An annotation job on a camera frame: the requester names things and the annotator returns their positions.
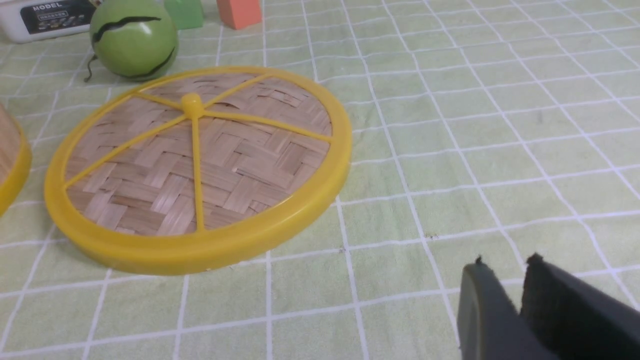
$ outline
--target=yellow center knob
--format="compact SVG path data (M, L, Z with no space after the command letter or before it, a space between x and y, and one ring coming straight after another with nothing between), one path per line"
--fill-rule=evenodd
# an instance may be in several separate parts
M200 96L194 92L190 92L182 96L182 110L187 119L198 120L204 116L204 105Z

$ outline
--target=bamboo weave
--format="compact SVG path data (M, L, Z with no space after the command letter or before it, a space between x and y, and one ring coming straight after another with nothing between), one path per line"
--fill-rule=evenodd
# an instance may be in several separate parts
M254 78L222 74L181 79L146 91L179 103L190 92L203 102ZM324 106L297 85L267 78L209 108L277 120L330 136ZM131 97L99 119L73 150L71 179L135 136L182 115L180 110ZM329 144L279 127L227 119L200 119L204 220L215 229L277 205L323 162ZM196 230L191 122L146 138L67 189L89 220L121 233L180 235Z
M20 131L0 104L0 184L6 181L13 170L20 152Z

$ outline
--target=black stem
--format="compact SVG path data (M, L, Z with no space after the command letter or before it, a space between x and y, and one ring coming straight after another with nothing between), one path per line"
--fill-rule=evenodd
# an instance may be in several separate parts
M98 59L98 56L93 54L93 57L91 58L91 60L89 60L89 62L86 64L86 68L89 70L89 76L84 79L85 83L88 83L89 80L91 80L91 78L93 77L93 73L91 72L91 62L97 59Z

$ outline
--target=black stripe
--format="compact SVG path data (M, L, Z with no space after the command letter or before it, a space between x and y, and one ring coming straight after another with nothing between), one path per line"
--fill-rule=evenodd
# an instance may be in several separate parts
M146 73L146 74L140 74L140 75L121 75L121 74L116 74L118 76L122 76L125 79L131 79L131 80L135 80L135 79L141 79L141 78L146 78L148 76L153 75L156 71L160 70L160 68L162 68L163 66L165 66L170 60L171 57L173 56L173 52L175 51L175 47L171 50L171 52L169 53L169 56L166 57L166 59L164 59L163 62L161 62L158 66L154 67L150 72Z
M159 17L128 16L128 17L123 17L118 22L107 22L105 25L102 25L100 27L98 32L93 34L93 36L91 37L91 45L93 45L93 44L97 43L98 41L100 41L100 39L102 39L102 36L104 35L104 33L109 31L109 30L120 29L121 27L125 26L126 24L130 24L132 22L147 22L147 21L160 21L160 20L162 20L162 19L160 19Z

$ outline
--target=round bamboo basket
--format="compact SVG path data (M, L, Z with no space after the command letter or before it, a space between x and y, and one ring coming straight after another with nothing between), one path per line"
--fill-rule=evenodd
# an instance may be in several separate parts
M65 139L45 180L81 250L139 274L201 272L288 240L333 202L351 126L320 85L223 67L147 83Z
M20 125L0 104L0 216L22 190L31 168L31 149Z

